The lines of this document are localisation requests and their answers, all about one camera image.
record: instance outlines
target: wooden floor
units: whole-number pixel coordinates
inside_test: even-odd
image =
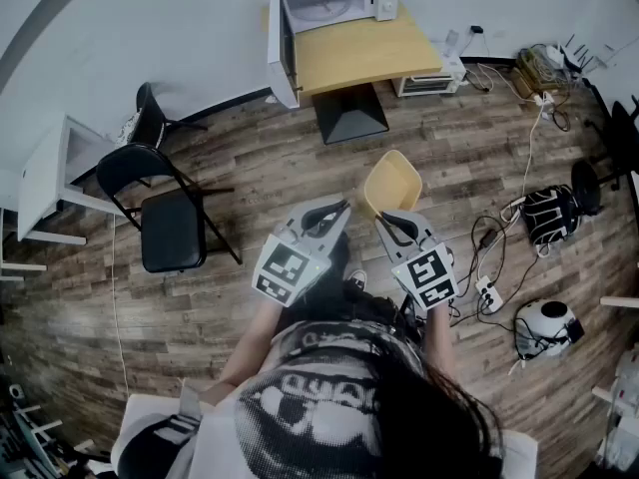
[[[462,88],[454,97],[399,100],[388,84],[377,86],[390,132],[378,139],[326,147],[313,108],[285,111],[253,101],[209,118],[209,131],[177,132],[165,151],[176,166],[206,187],[234,187],[207,199],[207,210],[244,256],[210,256],[199,269],[149,274],[142,267],[138,233],[118,219],[115,287],[129,385],[135,392],[175,395],[180,378],[210,381],[219,373],[256,306],[250,281],[260,247],[295,203],[343,194],[352,199],[375,162],[402,151],[423,179],[416,209],[452,248],[458,278],[471,259],[469,232],[476,217],[498,210],[521,192],[528,134],[537,112],[501,83],[490,94]],[[529,190],[570,182],[572,164],[602,146],[586,118],[602,122],[594,98],[573,93],[564,106],[572,130],[541,121],[533,138]],[[598,167],[605,172],[607,166]],[[153,191],[167,190],[155,182]],[[87,193],[100,195],[94,179]],[[146,192],[126,193],[131,204]],[[575,477],[603,436],[606,406],[591,387],[610,381],[634,323],[633,314],[603,308],[603,294],[634,291],[639,235],[630,191],[603,190],[605,210],[586,219],[574,237],[541,260],[513,301],[495,320],[509,325],[514,309],[533,296],[570,305],[585,337],[559,359],[539,359],[508,375],[516,356],[512,334],[469,319],[453,332],[461,384],[492,405],[505,428],[540,441],[539,477]],[[5,324],[0,345],[13,363],[12,379],[64,421],[71,443],[91,437],[108,447],[118,434],[125,386],[116,339],[111,291],[112,217],[77,207],[43,229],[87,237],[85,246],[10,239],[7,259],[46,263],[45,273],[24,284],[3,283]],[[401,300],[373,226],[355,215],[348,227],[353,263],[368,272],[369,290]],[[499,253],[486,262],[495,271]],[[508,238],[502,297],[519,284],[534,252],[523,224]],[[473,291],[460,302],[473,307]]]

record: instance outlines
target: wooden table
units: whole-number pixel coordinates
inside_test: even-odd
[[[403,5],[389,21],[346,21],[296,34],[301,97],[441,71],[441,60]]]

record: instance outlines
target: chair seat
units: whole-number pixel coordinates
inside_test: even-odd
[[[201,208],[202,198],[194,196]],[[141,213],[142,264],[146,271],[176,271],[204,263],[207,244],[203,220],[184,191],[145,199]]]

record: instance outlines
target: sneaker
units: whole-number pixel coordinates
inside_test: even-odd
[[[348,276],[348,280],[352,280],[357,289],[362,291],[366,289],[366,272],[363,269],[356,269]]]

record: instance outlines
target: black cable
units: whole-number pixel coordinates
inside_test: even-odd
[[[455,323],[453,323],[450,327],[451,328],[455,328],[456,326],[458,326],[462,321],[465,321],[471,317],[475,317],[476,316],[476,312],[474,312],[473,314],[470,315],[465,315],[462,319],[458,319]]]
[[[469,73],[469,71],[466,71],[466,74],[463,76],[463,79],[464,79],[464,80],[467,80],[467,81],[468,81],[468,83],[469,83],[470,85],[472,85],[472,87],[473,87],[474,89],[478,90],[479,92],[490,92],[490,89],[488,89],[487,87],[479,87],[479,86],[478,86],[478,85],[476,85],[474,82],[472,82],[472,81],[470,80],[470,78],[468,78],[468,73]]]
[[[452,304],[452,298],[448,301],[448,315],[450,317],[461,317],[461,312],[459,312],[459,309]]]
[[[486,41],[485,32],[483,34],[481,34],[481,37],[483,38],[483,45],[486,47],[486,52],[488,52],[488,57],[490,57],[490,48],[488,48],[488,43]]]
[[[523,277],[521,278],[521,282],[519,283],[519,285],[517,286],[517,289],[513,292],[513,294],[511,296],[509,296],[506,301],[501,305],[501,307],[499,307],[497,310],[495,310],[494,312],[491,312],[492,314],[495,314],[497,312],[499,312],[499,310],[501,310],[504,306],[506,306],[506,303],[508,303],[510,300],[512,300],[513,298],[515,298],[515,295],[521,290],[521,287],[523,286],[523,283],[526,280],[526,277],[528,276],[528,273],[532,270],[532,268],[537,264],[537,262],[539,261],[539,255],[537,255],[537,257],[535,258],[535,260],[532,262],[532,264],[528,267],[528,269],[524,272]]]
[[[568,94],[566,94],[566,97],[564,98],[564,100],[558,105],[555,105],[555,107],[552,109],[552,122],[555,123],[555,126],[557,128],[559,128],[562,132],[565,132],[565,133],[570,131],[570,118],[568,117],[567,112],[563,112],[557,109],[569,99],[570,99],[570,89],[568,89]],[[563,119],[563,126],[557,122],[557,118],[555,117],[557,114],[560,115],[561,118]]]
[[[517,317],[517,314],[519,313],[519,310],[521,310],[523,307],[524,307],[524,305],[521,305],[517,309],[517,311],[515,312],[515,318],[513,319],[513,325],[515,325],[515,328],[516,328],[516,321],[523,321],[523,324],[526,326],[526,329],[528,330],[528,333],[530,334],[530,336],[527,337],[523,333],[520,333],[520,332],[514,330],[515,331],[515,350],[517,351],[517,354],[519,355],[519,359],[521,361],[527,362],[529,360],[532,360],[533,358],[536,358],[537,356],[539,356],[544,351],[548,350],[550,348],[550,344],[551,344],[550,341],[556,339],[557,335],[559,335],[559,333],[561,333],[562,330],[566,329],[566,325],[564,324],[563,326],[561,326],[561,328],[559,328],[552,337],[536,338],[534,336],[534,334],[532,333],[532,330],[530,329],[530,326],[528,326],[528,322],[523,317]],[[524,337],[524,338],[526,338],[528,340],[534,340],[537,343],[537,345],[541,346],[541,350],[539,350],[537,353],[535,353],[532,356],[524,357],[524,355],[521,354],[521,351],[519,351],[519,347],[517,346],[516,335],[521,335],[522,337]]]
[[[479,253],[484,249],[484,246],[477,245],[477,242],[475,241],[475,230],[477,229],[477,225],[479,224],[479,222],[481,222],[484,219],[493,220],[494,222],[497,222],[497,225],[499,226],[499,230],[503,233],[501,264],[499,265],[499,271],[497,272],[497,277],[495,278],[494,282],[497,282],[499,280],[499,277],[501,276],[501,272],[503,270],[503,265],[506,260],[506,240],[507,240],[506,229],[501,224],[501,222],[495,217],[492,217],[491,215],[480,215],[479,217],[477,217],[477,219],[472,225],[472,229],[470,230],[470,242],[472,243],[472,261],[470,262],[468,275],[458,282],[458,284],[461,284],[462,282],[468,279],[468,284],[466,285],[466,289],[463,291],[463,293],[457,295],[458,298],[463,298],[464,296],[468,294],[468,290],[470,289],[472,274],[475,272],[475,270],[477,269],[479,265]]]

